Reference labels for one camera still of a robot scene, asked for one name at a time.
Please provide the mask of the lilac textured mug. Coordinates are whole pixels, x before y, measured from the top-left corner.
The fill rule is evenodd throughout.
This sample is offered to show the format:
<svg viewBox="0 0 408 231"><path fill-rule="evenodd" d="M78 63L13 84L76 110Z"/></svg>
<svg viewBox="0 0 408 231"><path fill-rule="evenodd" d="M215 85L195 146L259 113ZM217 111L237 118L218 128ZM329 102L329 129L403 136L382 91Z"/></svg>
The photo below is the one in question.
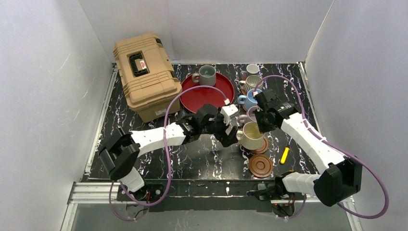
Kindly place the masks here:
<svg viewBox="0 0 408 231"><path fill-rule="evenodd" d="M244 124L249 123L249 122L257 122L256 116L255 116L255 111L257 110L257 108L258 106L253 106L249 108L246 114L240 115L237 118L237 123L240 126L243 126Z"/></svg>

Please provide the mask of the light blue textured mug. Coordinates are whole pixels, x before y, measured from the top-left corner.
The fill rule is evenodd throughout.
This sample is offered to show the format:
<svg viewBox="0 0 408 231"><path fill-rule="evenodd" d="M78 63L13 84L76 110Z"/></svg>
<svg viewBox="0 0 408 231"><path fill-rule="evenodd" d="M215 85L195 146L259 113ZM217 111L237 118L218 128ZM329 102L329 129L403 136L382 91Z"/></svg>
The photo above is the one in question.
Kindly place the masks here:
<svg viewBox="0 0 408 231"><path fill-rule="evenodd" d="M251 89L247 92L246 95L240 95L237 98L237 103L241 104L244 108L245 111L248 111L251 107L257 106L258 102L256 98L254 97L254 92L256 93L261 93L262 90L257 89L256 91L254 89Z"/></svg>

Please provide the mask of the cream yellow mug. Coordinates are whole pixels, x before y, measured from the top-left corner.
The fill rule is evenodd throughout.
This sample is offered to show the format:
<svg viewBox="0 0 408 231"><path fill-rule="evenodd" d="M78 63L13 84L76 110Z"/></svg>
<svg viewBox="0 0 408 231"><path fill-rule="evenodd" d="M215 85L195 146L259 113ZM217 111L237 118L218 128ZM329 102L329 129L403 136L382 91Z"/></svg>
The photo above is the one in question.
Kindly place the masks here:
<svg viewBox="0 0 408 231"><path fill-rule="evenodd" d="M244 124L241 130L237 131L236 138L238 142L248 150L256 150L264 144L264 134L259 131L256 122Z"/></svg>

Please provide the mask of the brown wooden coaster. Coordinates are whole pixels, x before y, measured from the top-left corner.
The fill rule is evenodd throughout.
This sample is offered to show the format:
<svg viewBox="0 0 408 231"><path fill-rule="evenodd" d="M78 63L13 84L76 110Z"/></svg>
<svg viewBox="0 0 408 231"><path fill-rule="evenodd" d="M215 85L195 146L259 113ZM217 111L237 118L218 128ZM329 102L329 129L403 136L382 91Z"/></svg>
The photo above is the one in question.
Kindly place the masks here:
<svg viewBox="0 0 408 231"><path fill-rule="evenodd" d="M263 144L260 148L254 149L254 150L249 150L249 152L253 154L263 154L268 150L269 142L266 137L263 138Z"/></svg>

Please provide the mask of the grey ribbed mug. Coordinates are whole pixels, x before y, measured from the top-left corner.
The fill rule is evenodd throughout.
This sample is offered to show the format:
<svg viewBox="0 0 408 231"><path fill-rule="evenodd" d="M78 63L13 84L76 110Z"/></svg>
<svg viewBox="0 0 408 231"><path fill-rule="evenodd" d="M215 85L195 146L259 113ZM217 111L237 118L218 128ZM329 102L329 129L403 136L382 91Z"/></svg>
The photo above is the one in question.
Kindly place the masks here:
<svg viewBox="0 0 408 231"><path fill-rule="evenodd" d="M244 95L251 89L254 89L257 83L262 79L262 77L257 75L248 76L245 80L240 80L238 86Z"/></svg>

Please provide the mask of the grey printed mug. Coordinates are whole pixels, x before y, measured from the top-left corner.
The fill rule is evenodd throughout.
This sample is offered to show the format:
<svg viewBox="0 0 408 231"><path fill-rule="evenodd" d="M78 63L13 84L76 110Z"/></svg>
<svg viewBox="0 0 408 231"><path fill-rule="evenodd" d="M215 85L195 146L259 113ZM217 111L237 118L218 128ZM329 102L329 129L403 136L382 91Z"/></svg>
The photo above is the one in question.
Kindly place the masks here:
<svg viewBox="0 0 408 231"><path fill-rule="evenodd" d="M257 75L259 73L259 66L256 64L248 64L240 72L241 80L246 80L249 76Z"/></svg>

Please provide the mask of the sage green mug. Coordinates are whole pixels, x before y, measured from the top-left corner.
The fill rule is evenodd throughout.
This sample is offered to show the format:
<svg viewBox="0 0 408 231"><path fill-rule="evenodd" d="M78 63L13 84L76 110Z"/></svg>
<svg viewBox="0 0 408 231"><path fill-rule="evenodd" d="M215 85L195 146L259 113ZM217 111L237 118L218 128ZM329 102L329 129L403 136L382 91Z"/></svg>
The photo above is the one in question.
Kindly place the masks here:
<svg viewBox="0 0 408 231"><path fill-rule="evenodd" d="M216 74L216 69L213 66L203 65L197 73L192 74L191 79L199 85L213 87L217 81Z"/></svg>

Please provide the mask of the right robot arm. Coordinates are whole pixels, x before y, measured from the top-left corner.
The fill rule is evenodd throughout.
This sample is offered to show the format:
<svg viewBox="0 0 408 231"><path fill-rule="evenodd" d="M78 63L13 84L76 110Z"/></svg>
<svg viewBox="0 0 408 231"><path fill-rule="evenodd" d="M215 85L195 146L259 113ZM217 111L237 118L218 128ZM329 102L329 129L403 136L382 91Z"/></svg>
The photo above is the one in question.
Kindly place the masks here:
<svg viewBox="0 0 408 231"><path fill-rule="evenodd" d="M258 92L254 97L259 131L282 130L305 151L318 170L317 174L287 172L277 177L276 185L282 193L309 194L332 206L360 192L362 165L317 138L316 130L295 104L279 100L272 90Z"/></svg>

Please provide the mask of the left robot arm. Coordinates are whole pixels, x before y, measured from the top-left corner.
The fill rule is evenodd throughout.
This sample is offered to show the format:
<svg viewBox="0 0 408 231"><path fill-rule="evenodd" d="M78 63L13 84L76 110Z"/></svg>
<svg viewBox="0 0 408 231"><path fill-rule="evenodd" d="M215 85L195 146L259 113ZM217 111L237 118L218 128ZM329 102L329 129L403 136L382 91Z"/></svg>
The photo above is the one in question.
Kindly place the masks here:
<svg viewBox="0 0 408 231"><path fill-rule="evenodd" d="M231 118L238 112L234 104L220 108L205 104L196 113L165 127L129 133L117 128L102 145L98 156L110 180L122 182L130 192L135 193L145 185L134 167L138 157L162 149L165 144L179 146L194 142L203 134L214 135L223 147L229 147L238 142L238 129L230 126Z"/></svg>

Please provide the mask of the red round tray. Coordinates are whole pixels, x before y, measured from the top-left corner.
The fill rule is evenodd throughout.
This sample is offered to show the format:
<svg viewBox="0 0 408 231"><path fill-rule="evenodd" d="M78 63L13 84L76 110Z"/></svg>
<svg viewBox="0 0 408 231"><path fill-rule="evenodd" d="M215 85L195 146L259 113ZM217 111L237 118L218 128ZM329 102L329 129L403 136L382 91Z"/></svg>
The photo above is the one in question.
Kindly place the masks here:
<svg viewBox="0 0 408 231"><path fill-rule="evenodd" d="M235 96L235 88L232 82L220 73L216 73L215 88L221 90L232 103ZM225 106L224 97L217 90L199 88L188 91L180 98L182 105L190 112L196 113L204 104L212 104L216 108Z"/></svg>

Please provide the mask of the yellow marker pen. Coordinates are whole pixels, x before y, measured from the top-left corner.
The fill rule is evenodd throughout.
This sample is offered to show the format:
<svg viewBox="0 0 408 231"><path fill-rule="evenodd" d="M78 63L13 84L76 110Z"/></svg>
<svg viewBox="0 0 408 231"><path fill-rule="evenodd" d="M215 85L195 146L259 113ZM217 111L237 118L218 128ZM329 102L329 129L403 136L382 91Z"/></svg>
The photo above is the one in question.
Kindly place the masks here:
<svg viewBox="0 0 408 231"><path fill-rule="evenodd" d="M285 164L285 162L286 162L286 160L287 160L287 157L288 157L288 154L289 154L289 151L290 151L290 148L289 148L289 147L285 147L285 149L284 149L284 151L283 151L283 154L282 154L282 157L281 157L281 159L280 159L280 161L279 161L279 163L280 163L281 165Z"/></svg>

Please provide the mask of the tan plastic tool case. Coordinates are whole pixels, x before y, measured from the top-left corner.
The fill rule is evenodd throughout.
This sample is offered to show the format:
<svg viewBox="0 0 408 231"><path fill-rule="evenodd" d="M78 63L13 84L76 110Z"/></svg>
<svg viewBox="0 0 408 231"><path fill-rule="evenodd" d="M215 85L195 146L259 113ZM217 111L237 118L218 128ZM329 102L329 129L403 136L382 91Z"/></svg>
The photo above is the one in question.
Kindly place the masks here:
<svg viewBox="0 0 408 231"><path fill-rule="evenodd" d="M182 92L160 38L153 33L120 40L113 54L118 65L127 104L144 123L180 110L179 100L172 100Z"/></svg>

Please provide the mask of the front aluminium frame rail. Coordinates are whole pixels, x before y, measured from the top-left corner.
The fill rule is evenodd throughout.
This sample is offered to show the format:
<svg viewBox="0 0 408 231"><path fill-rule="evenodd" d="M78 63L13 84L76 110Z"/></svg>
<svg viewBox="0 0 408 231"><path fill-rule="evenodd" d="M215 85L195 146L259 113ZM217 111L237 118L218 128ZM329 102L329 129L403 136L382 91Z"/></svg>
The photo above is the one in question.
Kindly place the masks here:
<svg viewBox="0 0 408 231"><path fill-rule="evenodd" d="M147 180L142 189L131 193L132 197L149 202L157 201L166 188L166 180ZM167 198L241 198L257 197L286 202L288 196L278 195L273 180L174 180ZM106 204L132 202L119 183L75 182L69 203Z"/></svg>

